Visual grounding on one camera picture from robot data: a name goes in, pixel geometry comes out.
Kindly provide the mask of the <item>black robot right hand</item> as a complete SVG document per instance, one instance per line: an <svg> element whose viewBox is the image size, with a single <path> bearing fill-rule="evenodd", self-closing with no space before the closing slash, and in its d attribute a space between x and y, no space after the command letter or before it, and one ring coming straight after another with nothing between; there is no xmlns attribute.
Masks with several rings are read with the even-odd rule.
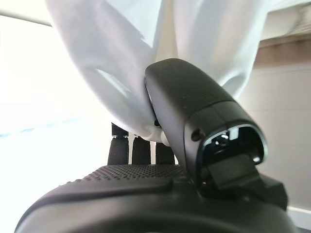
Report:
<svg viewBox="0 0 311 233"><path fill-rule="evenodd" d="M260 127L212 78L180 59L145 86L177 165L103 166L48 192L17 233L295 233L284 185L257 170Z"/></svg>

